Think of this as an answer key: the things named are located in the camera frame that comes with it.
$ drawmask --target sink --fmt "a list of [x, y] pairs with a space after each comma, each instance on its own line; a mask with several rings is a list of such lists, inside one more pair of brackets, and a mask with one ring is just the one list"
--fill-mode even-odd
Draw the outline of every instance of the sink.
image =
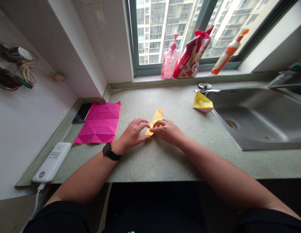
[[301, 102], [278, 90], [209, 92], [216, 118], [241, 150], [301, 149]]

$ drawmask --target yellow origami figure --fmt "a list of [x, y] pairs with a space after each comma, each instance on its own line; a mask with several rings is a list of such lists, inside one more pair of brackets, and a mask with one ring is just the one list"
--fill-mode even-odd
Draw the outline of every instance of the yellow origami figure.
[[193, 108], [200, 110], [204, 113], [208, 113], [213, 110], [213, 103], [201, 92], [197, 92], [195, 100], [193, 102]]
[[[154, 118], [152, 119], [151, 123], [149, 124], [151, 128], [154, 126], [156, 121], [163, 119], [162, 114], [163, 114], [163, 109], [157, 109], [157, 111], [154, 115]], [[147, 131], [145, 133], [145, 135], [149, 135], [149, 136], [151, 136], [153, 134], [154, 134], [154, 132], [151, 132], [149, 129], [147, 129]]]

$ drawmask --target white cable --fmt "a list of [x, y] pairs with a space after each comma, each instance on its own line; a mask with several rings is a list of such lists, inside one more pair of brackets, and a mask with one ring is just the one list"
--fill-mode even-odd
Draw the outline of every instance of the white cable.
[[[24, 48], [24, 46], [22, 45], [15, 45], [15, 47], [22, 47]], [[20, 67], [19, 67], [19, 71], [22, 74], [22, 78], [28, 82], [29, 84], [33, 85], [35, 83], [37, 83], [37, 79], [34, 76], [34, 74], [31, 72], [32, 68], [41, 70], [42, 72], [45, 72], [47, 75], [49, 75], [50, 77], [56, 79], [57, 81], [62, 82], [64, 80], [64, 77], [61, 74], [53, 74], [53, 73], [49, 73], [44, 71], [43, 69], [37, 67], [37, 66], [33, 66], [33, 64], [36, 64], [39, 62], [39, 59], [37, 57], [37, 55], [35, 53], [33, 53], [32, 51], [29, 51], [35, 58], [33, 61], [29, 61], [26, 59], [23, 59], [21, 61]]]
[[31, 220], [33, 219], [33, 217], [34, 217], [34, 215], [35, 215], [35, 213], [36, 213], [36, 211], [37, 211], [37, 208], [38, 208], [38, 198], [39, 198], [39, 193], [40, 193], [40, 191], [41, 191], [45, 186], [46, 186], [45, 183], [41, 183], [41, 184], [39, 185], [38, 189], [37, 189], [38, 191], [37, 191], [37, 194], [36, 194], [35, 208], [34, 208], [33, 213], [31, 214], [31, 217], [30, 217]]

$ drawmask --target snack bag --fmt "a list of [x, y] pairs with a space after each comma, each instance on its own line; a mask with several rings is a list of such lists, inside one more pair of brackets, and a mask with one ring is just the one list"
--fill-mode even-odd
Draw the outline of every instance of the snack bag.
[[173, 72], [173, 78], [193, 78], [197, 75], [199, 61], [211, 42], [210, 33], [214, 25], [207, 31], [195, 31], [195, 38], [186, 44], [184, 53], [179, 58]]

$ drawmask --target hand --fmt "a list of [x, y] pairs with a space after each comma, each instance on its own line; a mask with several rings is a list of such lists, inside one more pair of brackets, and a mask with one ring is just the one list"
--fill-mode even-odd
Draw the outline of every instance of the hand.
[[112, 151], [115, 154], [122, 155], [131, 147], [137, 146], [143, 141], [150, 139], [150, 136], [140, 137], [143, 128], [150, 128], [148, 121], [143, 118], [133, 120], [125, 129], [120, 138], [111, 144]]
[[186, 138], [181, 130], [171, 120], [167, 119], [156, 121], [153, 128], [150, 128], [150, 131], [154, 132], [159, 138], [174, 146], [179, 146], [179, 144]]

